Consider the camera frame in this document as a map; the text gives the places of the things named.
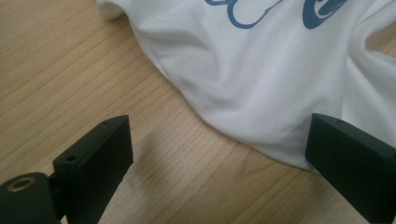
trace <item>white t-shirt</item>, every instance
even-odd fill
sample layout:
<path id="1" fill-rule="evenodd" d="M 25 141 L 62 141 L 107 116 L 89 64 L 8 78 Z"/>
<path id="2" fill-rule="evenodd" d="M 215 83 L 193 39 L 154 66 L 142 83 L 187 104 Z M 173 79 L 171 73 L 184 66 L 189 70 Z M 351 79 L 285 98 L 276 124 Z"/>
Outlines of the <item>white t-shirt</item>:
<path id="1" fill-rule="evenodd" d="M 312 113 L 396 147 L 396 60 L 365 47 L 394 0 L 98 0 L 126 13 L 141 48 L 207 123 L 313 170 Z"/>

